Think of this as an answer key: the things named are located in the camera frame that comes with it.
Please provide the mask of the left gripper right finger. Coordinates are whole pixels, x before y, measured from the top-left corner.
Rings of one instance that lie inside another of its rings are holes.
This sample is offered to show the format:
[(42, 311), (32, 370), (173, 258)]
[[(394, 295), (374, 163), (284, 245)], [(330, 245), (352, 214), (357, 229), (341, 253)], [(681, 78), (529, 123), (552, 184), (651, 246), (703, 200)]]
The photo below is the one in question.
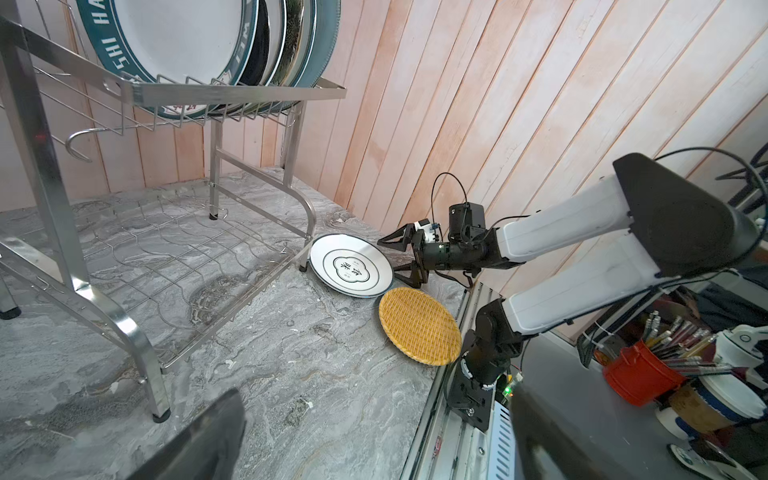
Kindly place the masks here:
[(527, 386), (516, 390), (512, 420), (527, 479), (634, 479), (615, 452), (615, 429), (589, 409), (562, 412)]

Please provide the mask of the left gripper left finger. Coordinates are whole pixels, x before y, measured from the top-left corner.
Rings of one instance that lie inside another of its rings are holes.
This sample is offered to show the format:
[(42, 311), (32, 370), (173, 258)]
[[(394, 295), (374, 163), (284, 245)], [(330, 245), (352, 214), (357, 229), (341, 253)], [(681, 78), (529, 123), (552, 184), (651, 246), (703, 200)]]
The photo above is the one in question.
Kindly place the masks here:
[(132, 479), (231, 479), (246, 429), (240, 392), (227, 390)]

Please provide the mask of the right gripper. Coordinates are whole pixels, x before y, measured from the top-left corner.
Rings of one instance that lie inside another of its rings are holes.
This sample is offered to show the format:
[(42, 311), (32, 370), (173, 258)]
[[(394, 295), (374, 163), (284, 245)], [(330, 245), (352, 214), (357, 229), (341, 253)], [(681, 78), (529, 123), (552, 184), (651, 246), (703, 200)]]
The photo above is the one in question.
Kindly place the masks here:
[(408, 223), (380, 238), (377, 245), (399, 252), (413, 248), (414, 261), (393, 268), (393, 276), (410, 288), (428, 282), (429, 272), (464, 270), (479, 272), (498, 261), (496, 229), (483, 230), (469, 240), (427, 242), (419, 223)]

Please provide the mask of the white plate black outline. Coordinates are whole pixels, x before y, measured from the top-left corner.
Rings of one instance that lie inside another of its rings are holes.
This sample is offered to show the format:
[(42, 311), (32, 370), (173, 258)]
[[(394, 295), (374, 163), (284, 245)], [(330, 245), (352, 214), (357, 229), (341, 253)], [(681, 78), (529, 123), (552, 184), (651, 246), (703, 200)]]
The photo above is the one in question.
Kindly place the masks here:
[(317, 237), (309, 250), (309, 264), (328, 287), (354, 298), (377, 298), (394, 280), (387, 257), (368, 241), (349, 234)]

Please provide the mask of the yellow woven plate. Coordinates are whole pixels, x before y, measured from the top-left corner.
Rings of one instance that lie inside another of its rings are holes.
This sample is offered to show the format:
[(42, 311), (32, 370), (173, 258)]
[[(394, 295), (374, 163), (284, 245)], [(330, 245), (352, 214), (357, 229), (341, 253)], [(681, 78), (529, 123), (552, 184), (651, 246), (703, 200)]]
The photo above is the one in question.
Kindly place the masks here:
[(394, 288), (378, 307), (381, 327), (406, 356), (430, 366), (453, 363), (462, 337), (453, 315), (439, 301), (412, 288)]

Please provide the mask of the grey-green plate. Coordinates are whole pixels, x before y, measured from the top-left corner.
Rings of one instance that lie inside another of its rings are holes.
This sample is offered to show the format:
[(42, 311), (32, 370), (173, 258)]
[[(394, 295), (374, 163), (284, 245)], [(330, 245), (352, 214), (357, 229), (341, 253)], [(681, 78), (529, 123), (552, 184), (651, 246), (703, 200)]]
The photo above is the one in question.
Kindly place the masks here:
[(339, 0), (308, 1), (309, 43), (300, 57), (296, 87), (314, 87), (330, 63), (336, 45), (342, 6)]

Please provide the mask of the white plate dark lettered rim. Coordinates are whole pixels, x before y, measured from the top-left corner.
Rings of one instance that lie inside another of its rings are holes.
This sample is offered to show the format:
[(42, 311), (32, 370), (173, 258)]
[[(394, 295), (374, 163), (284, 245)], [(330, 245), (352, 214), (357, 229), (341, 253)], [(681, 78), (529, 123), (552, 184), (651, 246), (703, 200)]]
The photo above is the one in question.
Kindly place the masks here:
[(144, 83), (235, 85), (263, 31), (263, 1), (78, 1), (101, 66)]

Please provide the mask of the dark blue oval plate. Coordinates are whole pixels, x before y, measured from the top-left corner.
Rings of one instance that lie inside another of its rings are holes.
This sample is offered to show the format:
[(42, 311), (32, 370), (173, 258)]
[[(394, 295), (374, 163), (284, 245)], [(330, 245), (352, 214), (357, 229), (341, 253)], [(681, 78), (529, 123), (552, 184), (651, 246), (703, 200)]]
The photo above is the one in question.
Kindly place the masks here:
[(254, 41), (238, 85), (257, 86), (261, 83), (269, 55), (270, 26), (265, 0), (258, 1), (259, 10)]

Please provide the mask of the mint plate with flower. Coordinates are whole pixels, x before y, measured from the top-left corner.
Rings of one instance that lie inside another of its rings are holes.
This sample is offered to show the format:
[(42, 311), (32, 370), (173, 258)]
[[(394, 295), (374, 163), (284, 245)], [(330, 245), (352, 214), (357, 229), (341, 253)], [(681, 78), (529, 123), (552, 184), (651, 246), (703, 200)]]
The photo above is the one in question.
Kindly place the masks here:
[(281, 86), (297, 86), (307, 67), (314, 40), (316, 2), (293, 0), (286, 2), (286, 34), (278, 68)]

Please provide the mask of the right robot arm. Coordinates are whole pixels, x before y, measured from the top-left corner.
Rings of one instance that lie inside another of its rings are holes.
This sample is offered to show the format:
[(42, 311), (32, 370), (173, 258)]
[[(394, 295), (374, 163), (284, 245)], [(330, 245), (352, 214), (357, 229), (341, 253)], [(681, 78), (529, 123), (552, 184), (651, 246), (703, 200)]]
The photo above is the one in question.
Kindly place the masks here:
[(446, 391), (450, 410), (486, 431), (495, 385), (524, 343), (617, 301), (734, 266), (767, 232), (659, 160), (627, 154), (613, 173), (541, 212), (487, 225), (475, 203), (455, 205), (442, 234), (428, 220), (406, 224), (379, 245), (411, 251), (395, 275), (418, 288), (431, 273), (459, 270), (476, 276), (507, 270), (544, 254), (612, 234), (612, 242), (538, 285), (480, 307), (469, 342), (454, 364)]

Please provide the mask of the chrome dish rack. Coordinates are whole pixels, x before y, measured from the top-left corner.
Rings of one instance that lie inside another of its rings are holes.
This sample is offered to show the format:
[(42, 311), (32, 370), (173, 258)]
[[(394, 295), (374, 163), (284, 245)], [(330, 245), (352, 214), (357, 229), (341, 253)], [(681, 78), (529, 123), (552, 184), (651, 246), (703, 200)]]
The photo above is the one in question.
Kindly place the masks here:
[[(117, 135), (163, 129), (157, 113), (169, 100), (222, 104), (219, 115), (181, 114), (172, 124), (210, 129), (209, 174), (119, 204), (71, 204), (45, 109), (52, 95), (41, 78), (116, 115)], [(49, 244), (42, 251), (3, 233), (3, 272), (130, 356), (152, 419), (167, 421), (165, 374), (288, 266), (310, 267), (317, 213), (294, 186), (301, 130), (308, 103), (345, 95), (325, 78), (312, 87), (142, 82), (29, 28), (17, 3), (3, 2), (1, 106)]]

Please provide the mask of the red utensil holder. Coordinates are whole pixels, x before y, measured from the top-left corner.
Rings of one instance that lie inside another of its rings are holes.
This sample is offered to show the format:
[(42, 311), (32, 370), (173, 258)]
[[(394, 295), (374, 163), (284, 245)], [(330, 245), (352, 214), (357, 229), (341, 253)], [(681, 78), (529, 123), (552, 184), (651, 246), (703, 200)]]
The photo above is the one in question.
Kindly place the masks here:
[(603, 369), (602, 375), (615, 393), (637, 407), (677, 389), (686, 381), (642, 341), (623, 348), (619, 357)]

